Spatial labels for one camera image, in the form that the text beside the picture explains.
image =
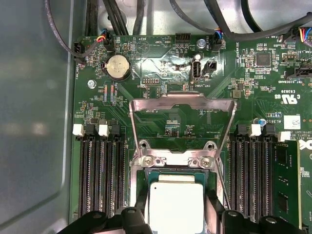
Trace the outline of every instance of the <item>wire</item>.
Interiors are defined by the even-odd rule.
[[[218,34],[219,39],[222,39],[222,34],[221,34],[221,32],[220,32],[220,31],[216,31],[215,33],[217,33],[217,34]]]
[[[301,17],[293,22],[290,22],[288,24],[285,24],[285,25],[282,25],[282,26],[279,26],[277,28],[273,28],[270,30],[257,32],[257,33],[243,33],[243,34],[232,33],[222,15],[222,12],[219,8],[217,1],[216,0],[204,0],[204,2],[210,14],[214,18],[218,26],[221,28],[224,35],[234,41],[249,41],[249,40],[265,38],[265,37],[272,36],[272,35],[279,35],[279,34],[289,31],[293,27],[298,27],[300,25],[303,25],[312,21],[312,13],[308,12],[307,15],[304,17]]]
[[[98,36],[97,37],[97,42],[102,42],[106,39],[106,37],[104,35]]]
[[[307,30],[306,36],[305,36],[305,38],[304,38],[304,41],[308,40],[308,34],[309,34],[309,32],[310,32],[311,30],[312,30],[312,28],[309,28],[309,29]]]
[[[240,0],[240,5],[242,8],[243,16],[245,18],[246,23],[251,28],[251,30],[256,32],[261,32],[262,29],[258,26],[258,24],[254,21],[254,18],[250,12],[248,0]]]
[[[116,3],[116,0],[110,0],[111,6],[112,6],[112,10],[116,16],[116,19],[118,21],[118,24],[120,26],[121,32],[123,35],[129,35],[128,30],[127,30],[127,26],[125,24],[125,21],[123,20],[121,11]]]
[[[140,35],[142,22],[144,18],[144,0],[137,0],[136,2],[136,21],[133,26],[132,35]]]
[[[84,58],[86,56],[88,56],[89,54],[91,54],[91,52],[97,47],[98,42],[95,41],[89,49],[87,49],[84,53],[79,54],[76,53],[75,51],[71,50],[71,48],[69,48],[65,42],[63,41],[62,37],[60,36],[58,29],[55,26],[53,17],[52,17],[52,12],[51,12],[51,7],[50,7],[50,0],[44,0],[44,8],[49,20],[49,25],[53,31],[54,36],[56,37],[56,39],[58,40],[58,42],[60,43],[60,45],[70,54],[72,54],[73,56],[77,57],[77,58]]]
[[[114,32],[117,36],[122,35],[121,28],[117,22],[116,16],[114,14],[113,8],[110,4],[110,0],[103,0],[104,6],[106,8],[109,20],[111,21],[112,27],[114,29]]]
[[[300,32],[300,39],[301,39],[301,42],[304,42],[304,40],[303,40],[302,28],[299,28],[299,32]]]
[[[201,26],[200,24],[196,23],[193,21],[191,18],[189,18],[183,11],[182,9],[178,6],[176,0],[169,0],[170,5],[172,6],[173,10],[176,12],[176,14],[183,19],[185,22],[189,23],[190,25],[194,26],[195,28],[204,31],[209,34],[214,34],[215,31],[214,29],[209,29]]]

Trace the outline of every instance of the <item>connector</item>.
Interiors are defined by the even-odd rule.
[[[175,34],[175,43],[176,44],[186,44],[191,42],[190,33],[176,33]]]

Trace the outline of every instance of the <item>gray cable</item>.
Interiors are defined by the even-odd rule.
[[[209,28],[205,28],[203,26],[201,26],[200,24],[196,23],[194,20],[192,20],[191,18],[189,18],[183,11],[182,9],[178,6],[176,0],[169,0],[173,10],[176,12],[176,14],[183,19],[185,22],[189,23],[190,25],[194,26],[195,28],[209,33],[209,34],[214,34],[215,31],[214,29],[209,29]]]
[[[53,17],[52,17],[52,12],[51,12],[51,7],[50,7],[50,0],[44,0],[44,8],[46,10],[46,14],[49,20],[49,24],[50,27],[54,33],[54,36],[56,37],[56,39],[58,40],[58,42],[60,43],[60,45],[70,54],[72,54],[73,56],[77,57],[77,58],[84,58],[86,56],[88,56],[89,54],[91,54],[91,52],[96,48],[96,46],[98,45],[98,42],[95,41],[89,49],[87,49],[84,53],[79,54],[76,53],[75,51],[73,51],[71,48],[69,48],[65,42],[63,41],[62,37],[60,36],[58,29],[55,26]]]
[[[249,40],[257,40],[260,38],[265,38],[273,35],[280,35],[283,33],[288,32],[291,28],[299,27],[303,24],[306,24],[310,21],[312,21],[312,13],[308,12],[306,16],[301,17],[293,22],[290,22],[288,24],[279,26],[277,28],[273,28],[270,30],[257,32],[257,33],[233,33],[230,31],[222,12],[219,8],[219,5],[216,0],[204,0],[210,14],[214,18],[215,22],[218,24],[218,26],[221,28],[222,32],[225,36],[227,36],[229,39],[233,41],[249,41]]]

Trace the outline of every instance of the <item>green circuit board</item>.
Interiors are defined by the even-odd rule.
[[[88,48],[95,39],[85,37],[79,41]],[[206,41],[205,48],[196,46],[199,39]],[[312,228],[312,77],[286,79],[288,74],[294,73],[295,67],[312,62],[311,48],[300,43],[283,43],[278,36],[251,42],[223,39],[222,47],[217,52],[210,48],[209,35],[191,35],[188,43],[176,43],[174,35],[121,36],[114,40],[115,53],[124,55],[131,64],[131,76],[125,81],[116,82],[103,72],[102,64],[112,54],[100,44],[86,57],[84,65],[76,65],[74,124],[93,124],[98,128],[99,124],[105,123],[110,130],[113,125],[120,127],[120,134],[124,137],[123,206],[129,205],[129,162],[135,152],[129,102],[135,98],[158,98],[170,91],[198,91],[209,99],[233,98],[237,101],[231,133],[238,124],[250,126],[255,118],[273,124],[276,133],[291,132],[291,138],[297,140],[298,145],[292,142],[286,154],[291,155],[288,158],[293,160],[289,168],[293,166],[295,169],[292,168],[291,172],[283,171],[284,168],[277,170],[292,177],[286,186],[280,187],[284,193],[291,193],[296,201],[288,199],[287,204],[283,205],[287,206],[287,210],[301,211],[302,219],[298,214],[289,222],[297,226],[301,226],[298,222],[302,222]],[[216,64],[216,69],[207,76],[203,75],[198,82],[191,83],[191,61],[196,54],[201,55],[202,69],[205,64],[212,62]],[[88,87],[89,80],[96,82],[95,88]],[[135,114],[139,140],[147,140],[152,148],[180,152],[202,149],[209,140],[217,143],[228,119],[228,113],[193,110],[187,105]],[[112,154],[116,155],[119,149],[113,145]],[[81,142],[73,139],[72,220],[77,215],[80,202],[81,150]],[[228,154],[229,143],[222,152],[226,173],[229,171]],[[283,217],[280,211],[274,215]]]

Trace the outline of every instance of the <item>colored wires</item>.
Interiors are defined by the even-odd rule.
[[[303,44],[307,45],[308,47],[312,47],[312,43],[308,41],[309,32],[312,28],[299,28],[300,33],[300,40]]]

